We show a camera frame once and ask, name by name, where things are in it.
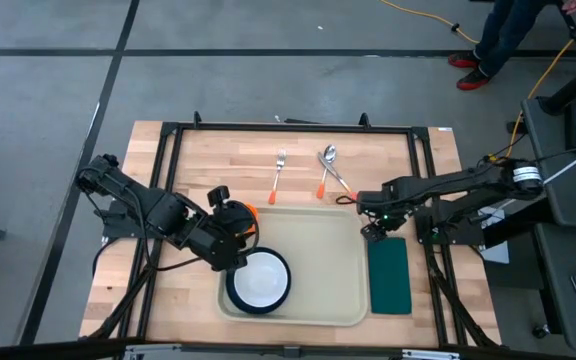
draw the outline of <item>red sneaker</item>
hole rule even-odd
[[[488,76],[479,71],[479,69],[475,69],[457,81],[457,88],[464,91],[475,90],[486,85],[488,81],[490,81]]]
[[[477,68],[479,59],[472,51],[464,51],[448,56],[448,64],[458,68]]]

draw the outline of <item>butcher block tabletop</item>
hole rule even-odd
[[[123,171],[148,186],[162,122],[135,122]],[[428,128],[438,175],[461,170],[454,134],[450,128]],[[161,188],[164,187],[173,137],[164,155]],[[379,190],[385,181],[412,175],[405,135],[320,132],[254,132],[185,130],[177,164],[174,191],[209,209],[206,193],[227,185],[230,198],[254,206],[268,205],[279,149],[287,151],[279,177],[276,206],[335,206],[343,187],[327,176],[323,199],[316,197],[323,167],[318,151],[337,147],[334,166],[354,191]],[[421,143],[417,152],[422,175],[425,162]],[[348,211],[353,206],[346,205]],[[436,347],[428,272],[423,247],[416,241],[413,220],[394,236],[406,239],[412,291],[412,314],[381,315],[370,311],[355,326],[307,326],[235,322],[223,318],[217,308],[218,273],[205,262],[157,275],[147,339],[153,341],[228,344],[294,344],[310,346]],[[99,258],[81,335],[95,331],[126,291],[136,239],[121,239]],[[500,342],[497,320],[482,260],[467,246],[453,246],[452,259],[459,296],[486,334]],[[164,242],[161,266],[190,259],[187,249],[178,251]],[[450,306],[442,298],[450,342],[455,343]],[[129,335],[136,334],[141,297],[135,301]]]

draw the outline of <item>spoon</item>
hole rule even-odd
[[[335,161],[335,157],[337,157],[337,149],[335,148],[335,145],[330,144],[326,146],[326,150],[324,150],[324,159],[326,159],[328,164],[332,164],[332,162]],[[319,189],[317,190],[317,198],[319,199],[324,197],[327,172],[328,169],[324,168],[324,176],[321,177],[321,183],[319,184]]]

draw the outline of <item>beige tray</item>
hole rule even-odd
[[[368,311],[366,248],[361,222],[335,208],[258,208],[259,246],[286,259],[292,285],[286,301],[266,315],[237,309],[222,272],[219,311],[229,320],[282,324],[352,326]]]

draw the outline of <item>green towel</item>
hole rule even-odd
[[[412,312],[406,240],[388,238],[368,243],[370,304],[375,314]]]

